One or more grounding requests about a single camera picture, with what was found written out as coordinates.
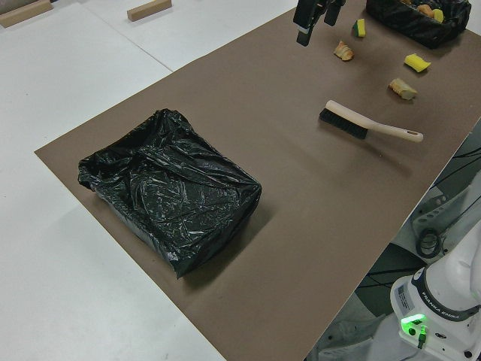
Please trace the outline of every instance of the brush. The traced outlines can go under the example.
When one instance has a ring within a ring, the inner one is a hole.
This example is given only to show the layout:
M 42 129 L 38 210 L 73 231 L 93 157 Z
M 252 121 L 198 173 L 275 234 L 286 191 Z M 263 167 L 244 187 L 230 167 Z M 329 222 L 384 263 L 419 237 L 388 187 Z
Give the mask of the brush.
M 359 139 L 365 139 L 369 129 L 408 141 L 420 142 L 423 139 L 421 133 L 375 122 L 332 100 L 327 102 L 319 118 Z

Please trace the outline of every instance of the brown paper sheet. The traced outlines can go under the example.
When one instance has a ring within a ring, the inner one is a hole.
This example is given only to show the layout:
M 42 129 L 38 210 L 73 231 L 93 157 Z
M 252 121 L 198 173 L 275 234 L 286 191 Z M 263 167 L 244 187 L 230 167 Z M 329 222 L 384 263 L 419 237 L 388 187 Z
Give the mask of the brown paper sheet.
M 347 2 L 333 28 L 319 22 L 307 48 L 288 12 L 37 151 L 228 361 L 302 360 L 481 115 L 479 36 L 428 50 L 363 7 Z M 354 38 L 362 17 L 367 36 Z M 353 61 L 333 54 L 340 39 Z M 426 73 L 403 65 L 411 53 L 432 62 Z M 397 77 L 416 99 L 388 89 Z M 355 139 L 318 121 L 329 99 L 425 140 Z M 180 280 L 77 183 L 80 159 L 162 108 L 263 186 L 242 233 Z

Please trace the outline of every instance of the wooden stick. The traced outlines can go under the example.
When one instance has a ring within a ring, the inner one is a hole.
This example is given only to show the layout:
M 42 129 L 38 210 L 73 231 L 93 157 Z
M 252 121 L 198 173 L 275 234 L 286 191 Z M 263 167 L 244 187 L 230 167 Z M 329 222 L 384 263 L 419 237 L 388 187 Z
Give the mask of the wooden stick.
M 169 8 L 172 8 L 172 0 L 154 0 L 127 11 L 127 17 L 131 21 L 137 21 Z
M 32 2 L 31 4 L 0 15 L 0 25 L 7 28 L 52 9 L 53 6 L 50 0 L 38 0 L 37 2 Z

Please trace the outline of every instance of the yellow and green sponge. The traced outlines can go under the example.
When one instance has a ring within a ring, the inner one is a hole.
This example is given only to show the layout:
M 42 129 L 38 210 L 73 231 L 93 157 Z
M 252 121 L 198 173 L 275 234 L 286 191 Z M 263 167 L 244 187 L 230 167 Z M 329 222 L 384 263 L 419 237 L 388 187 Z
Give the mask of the yellow and green sponge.
M 363 38 L 364 36 L 366 36 L 364 19 L 356 20 L 352 28 L 354 29 L 355 36 L 357 36 L 358 38 Z

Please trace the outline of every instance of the black trash bag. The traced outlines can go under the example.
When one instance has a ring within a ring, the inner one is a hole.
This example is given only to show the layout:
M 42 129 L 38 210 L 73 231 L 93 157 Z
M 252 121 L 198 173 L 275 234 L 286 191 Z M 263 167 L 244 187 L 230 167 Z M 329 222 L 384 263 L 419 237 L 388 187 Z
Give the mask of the black trash bag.
M 417 11 L 421 4 L 441 9 L 444 21 L 439 23 Z M 409 6 L 400 0 L 367 0 L 366 11 L 381 23 L 434 49 L 466 29 L 471 4 L 468 0 L 413 0 L 413 6 Z
M 262 190 L 168 109 L 82 159 L 78 180 L 162 255 L 177 278 L 229 243 Z

